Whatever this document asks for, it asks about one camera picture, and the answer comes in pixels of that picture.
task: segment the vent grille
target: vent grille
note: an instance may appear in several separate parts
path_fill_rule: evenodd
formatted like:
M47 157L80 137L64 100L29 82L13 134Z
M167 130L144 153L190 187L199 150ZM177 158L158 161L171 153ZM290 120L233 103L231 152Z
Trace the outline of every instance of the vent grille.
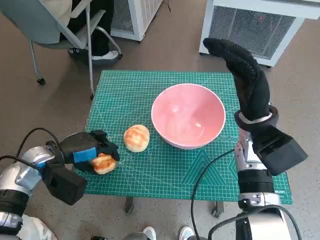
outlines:
M112 19L111 29L134 34L128 1L133 0L114 1L114 15Z
M163 0L140 0L144 29L147 29L151 23L162 1Z
M215 6L209 37L228 39L260 58L270 60L295 19L293 16Z

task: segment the white sneaker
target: white sneaker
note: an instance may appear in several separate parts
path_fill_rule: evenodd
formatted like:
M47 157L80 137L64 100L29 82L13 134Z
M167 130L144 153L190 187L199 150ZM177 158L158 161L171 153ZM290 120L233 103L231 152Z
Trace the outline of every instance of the white sneaker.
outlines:
M142 231L150 240L157 240L156 231L152 226L147 226Z
M80 49L78 49L78 48L70 48L70 49L68 49L68 52L70 54L78 54L78 53L80 53Z
M92 56L92 60L114 60L119 56L117 51L109 51L103 56Z
M179 240L187 240L194 235L195 233L190 227L184 226L180 231Z

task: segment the green cutting mat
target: green cutting mat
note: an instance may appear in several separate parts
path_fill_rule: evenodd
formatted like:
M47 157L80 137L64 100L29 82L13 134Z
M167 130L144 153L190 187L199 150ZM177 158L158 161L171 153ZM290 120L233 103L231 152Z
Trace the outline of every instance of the green cutting mat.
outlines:
M226 110L226 124L214 142L201 149L181 150L159 136L152 125L151 107L166 88L194 83L214 91ZM102 129L119 146L117 168L103 176L77 171L86 177L87 194L191 199L201 171L214 158L233 149L238 139L234 112L238 98L230 73L105 70L94 96L85 130ZM150 143L142 153L128 151L125 130L143 124L150 130ZM283 204L291 204L286 174L274 178ZM197 191L199 200L237 201L238 183L234 155L229 154L210 167Z

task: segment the bowl rim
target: bowl rim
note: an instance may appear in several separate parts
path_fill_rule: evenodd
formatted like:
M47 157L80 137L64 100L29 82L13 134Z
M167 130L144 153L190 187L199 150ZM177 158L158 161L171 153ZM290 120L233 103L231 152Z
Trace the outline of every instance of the bowl rim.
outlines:
M216 96L216 98L219 100L221 106L222 106L222 109L223 109L223 123L222 123L222 126L219 130L219 132L209 141L207 142L204 142L204 143L201 143L199 145L188 145L188 144L180 144L180 143L177 143L175 141L172 141L172 140L169 140L169 139L166 139L166 141L172 143L172 144L175 144L177 146L180 146L181 148L199 148L199 147L204 147L206 146L207 144L211 143L213 140L215 140L219 135L220 133L222 132L222 130L224 129L225 127L225 124L226 124L226 120L227 120L227 116L226 116L226 109L225 109L225 105L223 104L223 102L221 101L220 97L215 94L212 90L210 90L209 88L205 87L205 86L202 86L200 84L195 84L195 83L179 83L179 84L176 84L176 85L172 85L168 88L166 88L165 90L163 90L162 92L159 93L158 96L156 96L156 98L154 99L153 103L152 103L152 107L151 107L151 121L152 121L152 125L153 127L155 128L155 130L157 131L157 133L162 137L162 138L165 138L160 132L159 130L157 129L156 125L155 125L155 122L154 122L154 118L153 118L153 111L154 111L154 106L155 106L155 101L157 100L157 98L162 95L164 92L166 92L167 90L171 89L171 88L174 88L174 87L177 87L177 86L180 86L180 85L193 85L193 86L197 86L197 87L201 87L203 89L206 89L207 91L211 92L213 95Z

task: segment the white appliance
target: white appliance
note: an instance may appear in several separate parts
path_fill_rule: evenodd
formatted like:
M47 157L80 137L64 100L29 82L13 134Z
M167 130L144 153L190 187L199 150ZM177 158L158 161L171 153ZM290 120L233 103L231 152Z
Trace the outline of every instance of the white appliance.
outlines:
M205 38L227 39L273 67L304 20L319 16L320 4L304 0L207 0L199 52L209 53Z
M163 0L114 0L111 36L141 42Z

